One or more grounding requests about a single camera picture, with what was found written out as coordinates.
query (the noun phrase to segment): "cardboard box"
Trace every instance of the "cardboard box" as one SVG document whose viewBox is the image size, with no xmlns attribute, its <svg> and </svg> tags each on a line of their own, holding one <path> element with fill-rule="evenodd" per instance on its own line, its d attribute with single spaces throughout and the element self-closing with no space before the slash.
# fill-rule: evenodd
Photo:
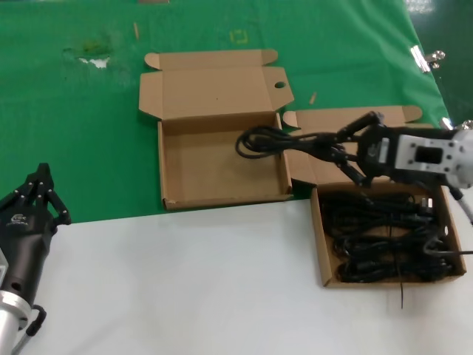
<svg viewBox="0 0 473 355">
<path fill-rule="evenodd" d="M 377 111 L 384 114 L 384 123 L 387 126 L 403 126 L 415 121 L 422 116 L 422 111 L 415 106 L 383 106 L 383 107 L 361 107 L 350 109 L 320 109 L 304 110 L 297 112 L 286 112 L 284 121 L 287 125 L 300 128 L 294 135 L 303 135 L 312 132 L 336 132 L 348 123 L 361 117 L 369 111 Z M 355 154 L 356 144 L 346 143 L 347 151 Z M 415 186 L 407 186 L 390 183 L 387 177 L 376 178 L 371 189 L 361 189 L 346 177 L 333 163 L 317 160 L 305 153 L 288 151 L 291 177 L 305 183 L 313 184 L 316 188 L 311 197 L 313 214 L 313 226 L 316 235 L 317 255 L 321 280 L 328 287 L 367 287 L 369 285 L 399 286 L 399 279 L 385 280 L 381 283 L 342 283 L 336 277 L 336 269 L 342 263 L 332 249 L 332 238 L 325 234 L 321 218 L 319 198 L 324 194 L 335 191 L 361 192 L 367 195 L 379 195 L 393 192 L 410 192 L 420 200 L 422 197 L 430 197 L 434 200 L 435 208 L 439 214 L 440 222 L 448 229 L 448 243 L 451 250 L 461 250 L 460 241 L 449 209 L 449 201 L 442 188 L 432 192 L 419 189 Z M 463 257 L 454 257 L 455 275 L 443 279 L 441 282 L 455 280 L 466 273 Z M 425 285 L 417 280 L 404 280 L 404 285 Z"/>
<path fill-rule="evenodd" d="M 160 71 L 141 75 L 140 110 L 159 119 L 161 196 L 167 209 L 287 200 L 286 154 L 242 159 L 238 136 L 280 127 L 277 109 L 293 100 L 283 68 L 264 67 L 274 50 L 146 55 Z"/>
</svg>

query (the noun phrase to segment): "cable bundle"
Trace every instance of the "cable bundle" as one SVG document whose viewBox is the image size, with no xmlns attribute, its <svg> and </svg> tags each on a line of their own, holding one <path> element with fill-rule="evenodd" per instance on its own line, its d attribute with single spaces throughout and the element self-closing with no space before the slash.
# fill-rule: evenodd
<svg viewBox="0 0 473 355">
<path fill-rule="evenodd" d="M 342 282 L 374 283 L 390 277 L 430 282 L 453 271 L 444 257 L 451 252 L 434 211 L 416 203 L 410 194 L 368 198 L 336 192 L 321 197 L 321 212 L 333 251 L 344 260 L 338 267 Z M 376 234 L 380 228 L 386 233 L 379 234 L 384 235 Z M 393 228 L 405 232 L 393 237 Z"/>
<path fill-rule="evenodd" d="M 259 159 L 281 154 L 286 149 L 299 150 L 313 157 L 335 162 L 337 160 L 356 161 L 355 155 L 346 153 L 336 133 L 311 133 L 292 136 L 272 127 L 258 126 L 243 132 L 236 141 L 236 152 L 247 159 Z M 252 152 L 242 151 L 242 146 Z"/>
</svg>

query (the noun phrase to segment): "cardboard box flap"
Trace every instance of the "cardboard box flap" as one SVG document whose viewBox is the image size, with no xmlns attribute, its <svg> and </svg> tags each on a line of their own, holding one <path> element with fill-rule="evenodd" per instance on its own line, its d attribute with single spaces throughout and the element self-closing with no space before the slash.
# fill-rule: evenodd
<svg viewBox="0 0 473 355">
<path fill-rule="evenodd" d="M 278 58 L 275 50 L 220 50 L 192 53 L 149 53 L 145 62 L 159 70 L 262 67 Z"/>
<path fill-rule="evenodd" d="M 140 110 L 162 120 L 273 112 L 293 100 L 284 69 L 237 67 L 141 75 Z"/>
<path fill-rule="evenodd" d="M 163 117 L 163 75 L 148 72 L 141 75 L 140 110 L 154 117 Z"/>
<path fill-rule="evenodd" d="M 283 121 L 287 126 L 300 128 L 293 135 L 306 135 L 314 132 L 336 132 L 369 111 L 384 115 L 387 126 L 404 126 L 406 122 L 419 119 L 422 110 L 416 106 L 376 106 L 346 109 L 311 109 L 286 112 Z M 344 144 L 349 154 L 355 154 L 356 143 Z M 326 183 L 344 183 L 350 179 L 335 164 L 317 160 L 303 152 L 287 151 L 290 176 L 294 180 L 313 185 Z"/>
</svg>

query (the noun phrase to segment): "black cable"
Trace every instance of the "black cable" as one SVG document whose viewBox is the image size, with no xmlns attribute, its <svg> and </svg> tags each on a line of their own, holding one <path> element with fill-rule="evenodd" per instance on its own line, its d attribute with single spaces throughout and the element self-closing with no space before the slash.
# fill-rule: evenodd
<svg viewBox="0 0 473 355">
<path fill-rule="evenodd" d="M 324 231 L 344 261 L 337 270 L 340 281 L 374 283 L 397 277 L 402 294 L 404 277 L 428 282 L 454 271 L 448 256 L 455 254 L 440 233 L 435 211 L 416 203 L 411 194 L 367 197 L 334 192 L 323 195 L 320 204 Z M 383 226 L 387 234 L 373 234 L 374 228 Z M 404 234 L 393 237 L 395 227 Z"/>
<path fill-rule="evenodd" d="M 34 305 L 33 309 L 38 311 L 38 315 L 36 316 L 36 319 L 31 322 L 31 324 L 28 326 L 27 330 L 25 331 L 26 335 L 29 337 L 34 337 L 36 333 L 39 332 L 47 315 L 44 308 L 42 308 L 40 305 Z"/>
<path fill-rule="evenodd" d="M 299 150 L 313 157 L 329 161 L 356 161 L 356 155 L 346 152 L 337 141 L 336 133 L 311 133 L 292 136 L 272 126 L 258 126 L 243 132 L 236 140 L 235 150 L 244 158 L 259 159 L 281 154 L 286 149 Z M 357 137 L 347 141 L 357 141 Z M 243 152 L 242 147 L 252 153 Z"/>
</svg>

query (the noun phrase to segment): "white surface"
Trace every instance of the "white surface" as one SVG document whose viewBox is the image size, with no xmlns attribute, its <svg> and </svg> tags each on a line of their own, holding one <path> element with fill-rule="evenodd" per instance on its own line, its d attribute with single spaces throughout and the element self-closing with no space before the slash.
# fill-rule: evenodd
<svg viewBox="0 0 473 355">
<path fill-rule="evenodd" d="M 405 290 L 404 310 L 398 289 L 324 289 L 308 201 L 75 224 L 53 239 L 48 317 L 23 354 L 470 354 L 472 275 Z"/>
</svg>

